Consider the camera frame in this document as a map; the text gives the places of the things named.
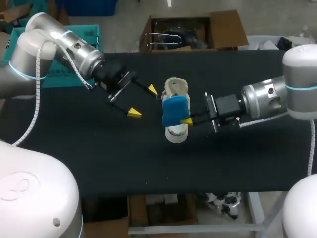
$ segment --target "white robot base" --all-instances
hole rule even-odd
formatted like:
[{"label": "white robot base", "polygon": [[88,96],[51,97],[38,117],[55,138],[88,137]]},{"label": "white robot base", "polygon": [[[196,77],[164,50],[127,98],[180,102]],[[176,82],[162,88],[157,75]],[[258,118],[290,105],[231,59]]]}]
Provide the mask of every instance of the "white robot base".
[{"label": "white robot base", "polygon": [[83,238],[76,180],[59,160],[0,141],[0,237]]}]

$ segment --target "white cable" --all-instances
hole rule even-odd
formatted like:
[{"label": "white cable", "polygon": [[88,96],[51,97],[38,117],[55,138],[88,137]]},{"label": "white cable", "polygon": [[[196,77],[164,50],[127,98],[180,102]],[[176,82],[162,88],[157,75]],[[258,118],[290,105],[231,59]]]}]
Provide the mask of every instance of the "white cable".
[{"label": "white cable", "polygon": [[[38,51],[37,51],[37,54],[36,54],[36,77],[35,77],[35,81],[36,81],[36,96],[35,96],[35,111],[34,111],[34,115],[33,115],[33,118],[32,118],[32,121],[28,127],[28,129],[26,130],[26,132],[21,136],[20,139],[18,139],[15,143],[13,143],[13,146],[18,146],[22,141],[24,141],[28,135],[31,133],[31,131],[33,130],[33,127],[35,125],[35,122],[38,118],[38,115],[39,115],[39,110],[40,110],[40,87],[41,87],[41,84],[40,84],[40,63],[41,63],[41,49],[42,49],[42,46],[48,41],[45,41],[43,42]],[[80,79],[80,81],[85,85],[85,87],[87,89],[91,89],[92,86],[86,82],[86,80],[83,79],[83,77],[80,75],[78,69],[76,68],[75,64],[74,64],[74,61],[71,59],[69,53],[67,52],[67,50],[62,46],[62,45],[59,45],[60,48],[63,50],[64,54],[66,55],[68,61],[70,62],[72,68],[74,69],[76,75],[78,76],[78,78]]]},{"label": "white cable", "polygon": [[59,44],[60,48],[63,50],[64,54],[66,55],[68,61],[70,62],[72,68],[74,69],[76,75],[78,76],[78,78],[80,79],[80,81],[85,85],[86,88],[91,89],[92,85],[90,85],[85,79],[83,79],[83,77],[80,75],[77,67],[74,64],[74,61],[72,60],[72,58],[70,57],[69,53],[67,52],[67,50],[61,45]]},{"label": "white cable", "polygon": [[18,139],[15,143],[13,143],[13,146],[18,146],[23,140],[25,140],[25,138],[31,133],[35,122],[38,118],[39,115],[39,110],[40,110],[40,63],[41,63],[41,49],[42,46],[46,43],[47,41],[43,42],[36,54],[36,63],[35,63],[35,68],[36,68],[36,77],[35,77],[35,82],[36,82],[36,93],[35,93],[35,110],[34,110],[34,115],[32,118],[32,121],[29,125],[29,128],[26,130],[26,132],[23,134],[23,136],[21,136],[20,139]]},{"label": "white cable", "polygon": [[[251,121],[251,122],[246,122],[246,123],[242,123],[240,124],[240,128],[244,128],[250,125],[255,125],[258,123],[262,123],[262,122],[266,122],[266,121],[270,121],[276,118],[280,118],[284,115],[286,115],[288,113],[282,113],[280,115],[277,116],[273,116],[270,118],[265,118],[265,119],[261,119],[261,120],[255,120],[255,121]],[[316,137],[316,132],[315,132],[315,123],[313,120],[310,121],[311,124],[311,149],[309,152],[309,160],[308,160],[308,168],[307,168],[307,176],[312,175],[312,168],[313,168],[313,161],[314,161],[314,151],[315,151],[315,137]]]},{"label": "white cable", "polygon": [[255,124],[258,124],[258,123],[262,123],[262,122],[266,122],[266,121],[270,121],[270,120],[274,120],[276,118],[280,118],[282,116],[285,116],[287,115],[288,113],[282,113],[280,115],[276,115],[276,116],[273,116],[273,117],[270,117],[270,118],[264,118],[264,119],[260,119],[260,120],[254,120],[254,121],[250,121],[250,122],[246,122],[246,123],[242,123],[240,124],[240,128],[244,128],[246,126],[250,126],[250,125],[255,125]]},{"label": "white cable", "polygon": [[314,151],[315,151],[315,123],[313,120],[310,121],[311,123],[311,150],[309,152],[309,160],[308,160],[308,169],[307,169],[307,176],[312,175],[312,167],[313,167],[313,160],[314,160]]}]

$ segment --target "table leg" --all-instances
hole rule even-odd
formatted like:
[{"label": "table leg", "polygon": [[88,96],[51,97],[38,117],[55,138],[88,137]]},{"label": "table leg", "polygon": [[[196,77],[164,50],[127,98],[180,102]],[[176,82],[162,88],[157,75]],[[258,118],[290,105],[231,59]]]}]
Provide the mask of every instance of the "table leg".
[{"label": "table leg", "polygon": [[271,212],[263,221],[263,231],[256,232],[256,238],[270,238],[282,226],[282,207],[286,195],[287,192],[282,192],[281,195],[278,197],[276,203],[273,205]]}]

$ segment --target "blue bin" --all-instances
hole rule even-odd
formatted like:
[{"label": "blue bin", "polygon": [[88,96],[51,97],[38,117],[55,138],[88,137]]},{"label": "blue bin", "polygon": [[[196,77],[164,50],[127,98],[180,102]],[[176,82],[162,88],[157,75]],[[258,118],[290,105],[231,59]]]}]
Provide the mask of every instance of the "blue bin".
[{"label": "blue bin", "polygon": [[69,16],[113,16],[116,0],[64,0],[62,4]]},{"label": "blue bin", "polygon": [[[96,47],[96,49],[103,52],[101,33],[99,25],[81,25],[81,26],[65,26],[65,28],[73,31],[80,38],[84,39],[88,44]],[[3,62],[9,62],[14,51],[15,45],[19,36],[24,32],[25,28],[14,28],[11,36],[10,43],[7,45],[3,55]],[[94,83],[93,79],[88,80],[90,84]],[[70,69],[61,65],[57,61],[53,61],[49,73],[44,79],[43,88],[56,88],[56,87],[82,87],[83,83],[79,80],[78,76]]]},{"label": "blue bin", "polygon": [[14,27],[25,27],[30,18],[36,13],[48,12],[46,0],[10,0],[8,8],[13,8],[27,3],[31,5],[31,12],[28,17],[18,19],[10,23],[2,23],[2,27],[6,33],[10,34]]}]

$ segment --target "yellow triangular fingertip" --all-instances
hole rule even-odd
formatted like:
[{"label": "yellow triangular fingertip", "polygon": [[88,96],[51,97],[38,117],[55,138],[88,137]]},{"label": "yellow triangular fingertip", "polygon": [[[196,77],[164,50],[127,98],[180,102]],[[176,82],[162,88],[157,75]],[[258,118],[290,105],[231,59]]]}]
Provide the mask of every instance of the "yellow triangular fingertip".
[{"label": "yellow triangular fingertip", "polygon": [[181,120],[180,123],[193,125],[193,120],[192,120],[192,118],[187,118],[187,119]]},{"label": "yellow triangular fingertip", "polygon": [[137,110],[135,110],[134,108],[131,108],[128,111],[128,117],[140,118],[141,116],[142,114],[138,112]]},{"label": "yellow triangular fingertip", "polygon": [[153,84],[151,84],[151,85],[148,87],[148,89],[149,89],[152,93],[154,93],[156,96],[158,95],[158,93],[157,93],[157,91],[155,90]]}]

